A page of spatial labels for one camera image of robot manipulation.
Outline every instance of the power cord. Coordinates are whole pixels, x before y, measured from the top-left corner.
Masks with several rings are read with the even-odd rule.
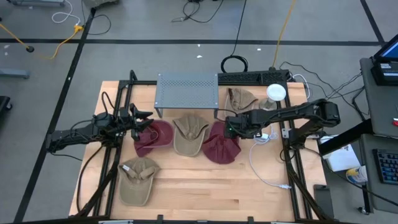
[[[72,6],[72,4],[71,4],[68,0],[65,0],[65,1],[66,1],[66,2],[69,4],[69,6],[70,6],[70,12],[69,12],[69,13],[66,13],[66,12],[56,12],[56,13],[54,13],[54,14],[52,15],[51,20],[52,20],[54,23],[63,23],[63,22],[65,22],[70,16],[72,16],[72,17],[78,19],[78,22],[76,23],[76,25],[78,26],[78,25],[80,24],[80,18],[77,17],[77,16],[75,16],[75,15],[72,15],[73,6]],[[62,19],[61,21],[56,21],[56,20],[54,19],[54,16],[56,16],[56,15],[66,15],[66,16],[65,16],[65,18]]]
[[[88,163],[95,157],[95,155],[97,155],[100,150],[103,148],[103,146],[99,147],[93,155],[90,156],[90,158],[88,158],[88,160],[86,161],[85,165],[83,166],[83,168],[81,168],[80,171],[80,175],[79,175],[79,181],[77,183],[77,191],[76,191],[76,208],[78,210],[78,212],[80,212],[80,189],[81,189],[81,177],[83,176],[84,171],[86,170],[86,167],[88,165]]]
[[[220,9],[220,7],[223,5],[224,0],[221,0],[220,5],[217,7],[217,9],[216,9],[216,11],[214,12],[214,14],[213,14],[208,20],[206,20],[206,21],[199,21],[199,20],[197,20],[197,19],[192,18],[192,16],[195,15],[195,14],[199,11],[199,9],[200,9],[200,2],[201,2],[201,1],[187,1],[187,3],[185,3],[185,4],[184,4],[184,7],[182,8],[182,13],[185,15],[185,17],[179,17],[179,18],[172,19],[172,22],[183,22],[183,21],[186,21],[186,20],[188,20],[188,19],[190,19],[190,20],[192,20],[192,21],[195,21],[195,22],[199,22],[199,23],[207,23],[207,22],[210,22],[210,21],[214,18],[214,16],[217,14],[217,12],[218,12],[218,10]],[[185,9],[186,9],[186,7],[187,7],[187,5],[188,5],[189,3],[196,3],[196,5],[198,5],[198,9],[196,9],[196,7],[194,6],[193,11],[192,11],[190,14],[187,14],[187,13],[185,12]]]
[[[247,72],[248,69],[249,69],[249,62],[246,60],[246,58],[244,58],[244,57],[242,57],[242,56],[239,56],[239,55],[234,55],[235,50],[236,50],[236,45],[237,45],[238,39],[239,39],[239,33],[240,33],[240,31],[241,31],[244,9],[246,8],[246,2],[247,2],[247,0],[244,0],[243,9],[242,9],[242,14],[241,14],[241,20],[240,20],[240,22],[239,22],[238,34],[236,34],[234,50],[232,51],[232,53],[231,53],[230,56],[224,58],[223,61],[221,62],[221,71],[223,71],[223,73],[226,73],[226,71],[225,71],[225,69],[224,69],[224,64],[225,64],[225,62],[226,62],[228,59],[231,59],[231,58],[238,59],[238,60],[240,60],[240,61],[243,63],[243,65],[244,65],[244,70],[243,70],[243,72]]]
[[[23,41],[21,41],[15,34],[13,34],[9,29],[7,29],[7,27],[5,27],[3,24],[0,24],[0,28],[4,29],[11,37],[13,37],[14,39],[16,39],[18,41],[18,43],[22,44],[25,48],[26,51],[28,51],[29,53],[32,53],[35,49],[32,46],[28,46],[25,43],[23,43]]]
[[[70,158],[72,158],[72,159],[76,159],[76,160],[78,160],[78,161],[82,161],[81,159],[79,159],[79,158],[77,158],[77,157],[75,157],[75,156],[70,156],[70,155],[66,155],[66,154],[55,154],[55,153],[53,153],[53,152],[50,152],[50,154],[53,155],[53,156],[65,156],[65,157],[70,157]]]
[[[370,191],[370,190],[368,190],[368,189],[365,189],[365,188],[363,188],[363,187],[360,187],[360,186],[358,186],[358,185],[356,185],[356,184],[354,184],[354,183],[351,183],[351,182],[350,182],[349,180],[347,180],[346,178],[344,178],[344,177],[338,175],[336,172],[334,172],[333,170],[331,170],[327,164],[325,164],[325,161],[323,160],[323,158],[322,158],[321,154],[319,154],[319,152],[317,152],[317,151],[315,151],[315,150],[313,150],[313,149],[309,149],[309,148],[307,148],[307,147],[305,147],[304,149],[306,149],[306,150],[308,150],[308,151],[311,151],[311,152],[317,154],[318,156],[320,156],[321,162],[322,162],[323,166],[326,167],[326,168],[329,170],[329,172],[331,172],[332,174],[335,174],[336,176],[338,176],[340,179],[342,179],[342,180],[348,182],[349,184],[351,184],[351,185],[353,185],[353,186],[355,186],[355,187],[357,187],[357,188],[359,188],[359,189],[361,189],[361,190],[363,190],[363,191],[365,191],[365,192],[367,192],[367,193],[369,193],[369,194],[371,194],[371,195],[373,195],[373,196],[375,196],[375,197],[377,197],[377,198],[379,198],[379,199],[381,199],[381,200],[384,200],[384,201],[386,201],[386,202],[388,202],[388,203],[391,203],[391,204],[393,204],[393,205],[395,205],[395,206],[398,206],[398,203],[397,203],[397,202],[393,202],[392,200],[389,200],[389,199],[387,199],[387,198],[385,198],[385,197],[382,197],[382,196],[380,196],[380,195],[378,195],[378,194],[375,194],[375,193],[373,193],[372,191]]]
[[[254,146],[263,145],[263,144],[269,142],[270,140],[277,139],[277,138],[278,138],[278,134],[276,132],[274,132],[274,128],[272,127],[272,125],[271,125],[271,134],[270,135],[263,134],[261,138],[254,138],[255,143],[253,144],[253,146],[250,148],[250,151],[249,151],[250,166],[251,166],[251,169],[253,170],[253,172],[255,173],[255,175],[264,183],[271,185],[273,187],[280,187],[282,189],[291,189],[292,187],[287,184],[272,184],[272,183],[268,182],[267,180],[263,179],[262,177],[260,177],[260,175],[257,173],[256,169],[253,166],[252,150],[253,150]]]
[[[80,32],[80,31],[82,31],[82,30],[83,30],[83,27],[82,27],[82,26],[75,25],[75,31],[73,32],[73,34],[72,34],[70,37],[68,37],[66,40],[64,40],[63,42],[61,42],[60,44],[58,44],[57,48],[55,49],[54,54],[53,54],[51,57],[43,57],[43,58],[44,58],[44,59],[48,59],[48,60],[54,59],[54,58],[57,56],[58,50],[60,49],[60,47],[61,47],[64,43],[66,43],[66,42],[68,42],[70,39],[72,39],[78,32]]]
[[[304,78],[304,76],[301,75],[301,74],[296,74],[296,75],[293,75],[292,77],[295,78],[295,77],[297,77],[297,76],[301,77],[301,78],[304,80],[305,85],[307,86],[307,91],[308,91],[307,99],[309,99],[310,96],[311,96],[311,92],[310,92],[310,87],[308,86],[307,80],[306,80],[306,79]]]
[[[329,99],[329,98],[331,98],[332,96],[334,96],[337,92],[339,92],[340,90],[342,90],[345,86],[347,86],[347,85],[353,83],[353,82],[354,82],[357,78],[359,78],[360,76],[362,76],[362,72],[360,72],[359,74],[355,75],[355,76],[354,76],[353,78],[351,78],[348,82],[341,84],[341,85],[336,89],[336,91],[335,91],[334,93],[332,92],[332,94],[330,94],[330,95],[328,96],[327,99]]]
[[[85,16],[85,12],[83,10],[83,0],[81,0],[80,3],[81,3],[81,13],[83,14],[83,20],[84,20],[83,25],[85,26],[86,25],[86,16]],[[99,33],[95,33],[95,34],[88,33],[88,35],[101,35],[101,34],[106,34],[107,32],[109,32],[109,30],[112,27],[112,22],[111,22],[111,19],[107,15],[105,15],[105,14],[97,15],[97,16],[93,17],[93,19],[101,17],[101,16],[105,17],[109,21],[109,27],[104,32],[99,32]]]
[[[307,70],[303,65],[296,65],[296,64],[292,64],[292,63],[286,62],[286,61],[282,62],[282,64],[279,66],[279,69],[282,69],[282,66],[283,66],[285,63],[288,64],[288,65],[290,65],[290,66],[300,67],[300,68],[304,69],[306,72],[315,75],[316,78],[317,78],[318,80],[320,80],[322,83],[328,85],[328,86],[332,89],[332,93],[336,92],[337,94],[339,94],[339,97],[341,97],[341,98],[343,99],[343,101],[344,101],[348,106],[350,106],[350,107],[352,107],[352,109],[356,110],[356,108],[355,108],[351,103],[349,103],[339,91],[337,91],[336,89],[334,89],[329,83],[323,81],[323,80],[319,77],[319,75],[318,75],[316,72],[312,72],[312,71]]]
[[[282,39],[282,36],[283,36],[283,34],[285,32],[285,28],[286,28],[287,22],[289,21],[290,15],[291,15],[291,13],[293,11],[293,7],[294,7],[295,4],[296,4],[296,0],[293,0],[292,4],[290,5],[289,12],[287,13],[284,25],[282,26],[282,30],[280,31],[279,38],[278,38],[278,43],[276,44],[276,50],[275,50],[274,61],[272,63],[272,67],[275,67],[276,58],[278,56],[280,40]]]

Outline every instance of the black cable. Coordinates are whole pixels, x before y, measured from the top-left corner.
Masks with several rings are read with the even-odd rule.
[[[85,16],[85,11],[83,10],[83,0],[81,0],[80,3],[81,3],[81,13],[83,14],[83,20],[84,20],[83,26],[85,26],[85,25],[86,25],[86,16]],[[104,14],[97,15],[97,16],[93,17],[93,19],[98,18],[98,17],[100,17],[100,16],[104,16],[104,17],[107,18],[107,20],[109,21],[109,27],[108,27],[108,29],[107,29],[106,31],[104,31],[104,32],[99,32],[99,33],[96,33],[96,34],[88,33],[89,35],[101,35],[101,34],[106,34],[106,33],[111,29],[111,27],[112,27],[112,22],[111,22],[111,19],[110,19],[107,15],[104,15]]]
[[[339,178],[341,178],[341,179],[343,179],[344,181],[348,182],[349,184],[351,184],[351,185],[353,185],[353,186],[355,186],[355,187],[357,187],[357,188],[359,188],[359,189],[361,189],[361,190],[363,190],[363,191],[365,191],[365,192],[367,192],[367,193],[369,193],[369,194],[371,194],[371,195],[373,195],[373,196],[375,196],[375,197],[377,197],[377,198],[379,198],[379,199],[381,199],[381,200],[384,200],[384,201],[386,201],[386,202],[388,202],[388,203],[391,203],[391,204],[393,204],[393,205],[395,205],[395,206],[398,207],[398,203],[397,203],[397,202],[393,202],[392,200],[389,200],[389,199],[387,199],[387,198],[385,198],[385,197],[382,197],[382,196],[380,196],[380,195],[378,195],[378,194],[375,194],[375,193],[373,193],[372,191],[370,191],[370,190],[368,190],[368,189],[365,189],[365,188],[363,188],[363,187],[360,187],[360,186],[358,186],[358,185],[356,185],[356,184],[350,182],[350,181],[347,180],[345,177],[342,177],[342,176],[338,175],[336,172],[334,172],[333,170],[331,170],[331,169],[328,167],[327,164],[324,163],[323,158],[322,158],[321,154],[319,154],[319,152],[317,152],[317,151],[315,151],[315,150],[313,150],[313,149],[309,149],[309,148],[307,148],[307,147],[305,147],[304,149],[306,149],[306,150],[308,150],[308,151],[311,151],[311,152],[317,154],[318,156],[320,156],[322,164],[323,164],[324,167],[326,167],[326,168],[329,170],[329,172],[331,172],[332,174],[335,174],[336,176],[338,176]]]
[[[225,71],[225,69],[224,69],[224,64],[225,64],[225,62],[226,62],[228,59],[231,59],[231,58],[235,58],[235,59],[240,60],[240,61],[243,63],[243,65],[244,65],[243,72],[247,72],[247,71],[248,71],[249,62],[246,60],[246,58],[244,58],[244,57],[242,57],[242,56],[239,56],[239,55],[231,55],[231,56],[228,56],[228,57],[224,58],[223,61],[221,62],[221,71],[223,71],[223,73],[227,73],[227,72]]]
[[[76,159],[76,160],[81,161],[81,159],[79,159],[79,158],[77,158],[75,156],[69,156],[69,155],[66,155],[66,154],[55,154],[54,152],[50,152],[50,154],[53,155],[53,156],[66,156],[66,157],[70,157],[72,159]]]
[[[328,95],[326,94],[326,92],[325,92],[325,90],[322,88],[322,86],[317,85],[317,84],[314,84],[314,83],[310,83],[310,82],[307,82],[307,83],[310,84],[310,85],[314,85],[314,86],[317,86],[317,87],[321,88],[321,90],[322,90],[322,92],[323,92],[325,98],[328,97]],[[362,89],[362,88],[358,88],[358,89],[356,89],[356,90],[352,90],[352,91],[349,91],[349,92],[347,92],[347,93],[342,93],[341,95],[343,95],[343,96],[349,95],[350,93],[354,93],[354,92],[356,92],[356,91],[358,91],[358,90],[361,90],[361,89]],[[341,97],[341,96],[334,96],[334,97],[330,97],[329,99],[336,99],[336,98],[340,98],[340,97]]]
[[[325,97],[328,97],[328,95],[326,94],[326,92],[325,92],[325,90],[323,89],[323,87],[322,87],[322,86],[320,86],[320,85],[317,85],[317,84],[314,84],[314,83],[310,83],[310,82],[307,82],[307,83],[308,83],[308,84],[310,84],[310,85],[314,85],[314,86],[317,86],[317,87],[321,88],[321,90],[322,90],[322,92],[323,92],[324,96],[325,96]]]
[[[193,5],[193,10],[192,10],[192,12],[191,12],[188,16],[185,16],[185,17],[178,17],[178,18],[172,19],[172,22],[183,22],[183,21],[186,21],[187,19],[189,19],[189,17],[195,15],[195,14],[199,11],[199,9],[200,9],[200,4],[199,4],[199,2],[187,1],[187,3],[185,3],[185,4],[184,4],[184,7],[182,8],[182,11],[183,11],[183,12],[184,12],[184,10],[185,10],[185,7],[186,7],[189,3],[196,3],[196,4]]]
[[[78,212],[80,212],[80,188],[81,188],[81,177],[83,176],[83,173],[88,165],[88,163],[95,157],[95,155],[97,155],[99,153],[99,151],[102,149],[103,147],[99,147],[99,149],[97,149],[97,151],[94,152],[93,155],[90,156],[90,158],[88,158],[88,160],[86,161],[85,165],[83,166],[83,168],[81,168],[80,171],[80,175],[79,175],[79,181],[77,183],[77,191],[76,191],[76,208],[78,210]]]
[[[362,91],[364,89],[365,89],[365,86],[362,86],[362,88],[360,88],[360,91],[355,94],[355,96],[352,98],[352,101],[351,101],[352,104],[354,105],[355,109],[356,109],[356,112],[358,112],[359,116],[361,117],[362,121],[365,121],[366,118],[363,116],[363,114],[362,114],[361,110],[359,109],[359,106],[356,103],[355,99],[359,96],[359,94],[362,93]]]
[[[109,98],[108,93],[105,92],[105,91],[102,92],[102,94],[101,94],[102,99],[103,99],[104,95],[107,97],[109,104],[110,104],[111,107],[114,109],[114,106],[113,106],[113,104],[112,104],[112,102],[111,102],[111,99]]]
[[[241,26],[242,26],[242,20],[243,20],[243,14],[244,14],[244,10],[246,8],[246,2],[247,0],[244,0],[244,4],[243,4],[243,9],[242,9],[242,14],[241,14],[241,20],[239,22],[239,27],[238,27],[238,33],[236,34],[236,39],[235,39],[235,45],[234,45],[234,50],[232,51],[231,55],[224,58],[223,61],[221,62],[221,71],[223,71],[223,73],[226,73],[225,69],[224,69],[224,64],[225,62],[230,59],[230,58],[235,58],[240,60],[243,64],[244,64],[244,70],[243,72],[247,72],[249,69],[249,62],[246,60],[246,58],[239,56],[239,55],[234,55],[235,50],[236,50],[236,45],[238,44],[238,39],[239,39],[239,33],[241,31]]]
[[[357,78],[359,78],[361,75],[362,75],[362,72],[360,72],[359,74],[355,75],[354,77],[352,77],[352,78],[351,78],[350,80],[348,80],[347,82],[341,84],[341,85],[336,89],[336,91],[335,91],[334,93],[332,92],[332,94],[330,94],[330,95],[328,96],[327,99],[329,99],[330,97],[334,96],[336,93],[338,93],[339,91],[341,91],[341,90],[342,90],[344,87],[346,87],[347,85],[353,83],[353,82],[354,82]]]
[[[343,93],[343,94],[341,94],[341,95],[343,95],[343,96],[345,96],[345,95],[349,95],[350,93],[354,93],[354,92],[356,92],[356,91],[358,91],[358,90],[361,90],[362,88],[358,88],[358,89],[356,89],[356,90],[352,90],[352,91],[349,91],[349,92],[347,92],[347,93]],[[339,98],[339,97],[341,97],[341,96],[334,96],[334,97],[331,97],[330,99],[336,99],[336,98]]]
[[[217,14],[218,10],[219,10],[219,9],[221,8],[221,6],[223,5],[223,2],[224,2],[224,0],[221,0],[220,5],[218,6],[218,8],[217,8],[216,11],[214,12],[214,14],[210,17],[210,19],[208,19],[208,20],[206,20],[206,21],[199,21],[199,20],[197,20],[197,19],[192,18],[193,14],[192,14],[192,15],[188,15],[188,14],[185,12],[185,6],[186,6],[187,4],[184,5],[184,7],[183,7],[183,9],[182,9],[182,12],[184,13],[184,15],[185,15],[185,17],[186,17],[187,19],[190,19],[190,20],[193,20],[193,21],[199,22],[199,23],[207,23],[207,22],[210,22],[210,21],[212,20],[212,18]]]
[[[284,152],[285,149],[282,149],[279,153],[279,158],[284,161],[284,162],[290,162],[295,156],[296,156],[296,150],[293,150],[293,155],[292,157],[290,157],[289,159],[285,160],[284,158],[282,158],[282,152]]]
[[[352,109],[354,109],[354,110],[356,111],[356,108],[355,108],[351,103],[349,103],[349,102],[344,98],[344,96],[343,96],[340,92],[336,91],[336,89],[334,89],[329,83],[323,81],[323,80],[319,77],[319,75],[318,75],[316,72],[311,72],[311,71],[307,70],[303,65],[295,65],[295,64],[292,64],[292,63],[286,62],[286,61],[282,62],[282,64],[279,66],[279,69],[281,69],[282,66],[283,66],[283,64],[285,64],[285,63],[288,64],[288,65],[291,65],[291,66],[301,67],[301,68],[304,69],[306,72],[315,75],[322,83],[328,85],[333,91],[337,92],[337,94],[340,95],[340,97],[344,100],[344,102],[345,102],[348,106],[352,107]]]

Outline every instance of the black floor stripe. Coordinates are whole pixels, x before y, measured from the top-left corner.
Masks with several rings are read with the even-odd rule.
[[[59,44],[63,42],[65,39],[21,39],[22,42],[27,44]],[[72,39],[69,40],[68,44],[79,44],[81,39]],[[0,43],[18,43],[16,39],[13,38],[5,38],[0,39]]]
[[[47,130],[47,134],[52,133],[55,130],[55,127],[58,123],[58,119],[60,117],[61,110],[62,110],[63,104],[65,102],[65,98],[67,97],[69,86],[72,81],[73,74],[75,73],[76,66],[79,62],[81,51],[83,50],[83,46],[85,44],[85,39],[87,38],[88,31],[90,29],[91,22],[93,21],[94,14],[95,14],[95,9],[92,9],[90,16],[88,18],[88,22],[86,24],[86,29],[83,31],[83,34],[81,35],[81,39],[79,41],[79,45],[77,47],[75,56],[72,60],[72,64],[70,65],[68,75],[65,79],[65,83],[63,84],[60,98],[58,99],[54,114],[52,115],[51,122],[50,122],[49,128]],[[37,160],[36,160],[35,166],[33,168],[32,174],[30,175],[29,181],[27,183],[27,186],[26,186],[26,189],[24,192],[24,196],[22,197],[21,203],[19,204],[19,207],[18,207],[18,211],[15,215],[14,223],[20,223],[24,219],[27,207],[29,205],[33,191],[35,189],[37,179],[39,178],[40,171],[42,170],[42,166],[43,166],[44,159],[45,159],[46,155],[47,155],[47,151],[45,149],[45,141],[43,141],[43,145],[40,149],[39,155],[37,156]]]
[[[380,44],[384,45],[385,41],[384,41],[383,36],[381,35],[381,32],[380,32],[380,30],[379,30],[379,28],[378,28],[378,26],[376,24],[376,21],[373,18],[373,15],[371,13],[371,10],[370,10],[368,4],[366,3],[365,0],[360,0],[360,1],[361,1],[363,9],[365,10],[366,16],[369,19],[369,22],[371,23],[371,26],[373,28],[374,34],[376,35],[376,37],[377,37],[378,41],[380,42]]]
[[[63,39],[21,39],[28,44],[59,44]],[[14,39],[0,39],[0,43],[17,43]],[[79,44],[73,39],[69,44]],[[85,44],[235,44],[235,40],[121,40],[121,39],[87,39]],[[277,40],[239,40],[240,45],[276,45]],[[282,40],[281,45],[298,46],[377,46],[377,41],[324,41],[324,40]]]

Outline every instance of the maroon cap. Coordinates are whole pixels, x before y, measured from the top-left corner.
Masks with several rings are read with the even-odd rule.
[[[238,138],[224,137],[224,123],[215,122],[211,127],[209,138],[202,144],[203,153],[209,160],[218,164],[230,164],[241,152]]]
[[[144,157],[155,147],[168,146],[173,141],[173,127],[169,122],[154,120],[142,133],[139,141],[134,141],[134,148],[139,157]]]

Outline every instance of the perforated metal shelf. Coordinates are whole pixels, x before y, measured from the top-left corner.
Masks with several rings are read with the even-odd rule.
[[[159,117],[164,108],[217,109],[217,73],[159,74],[155,96]]]

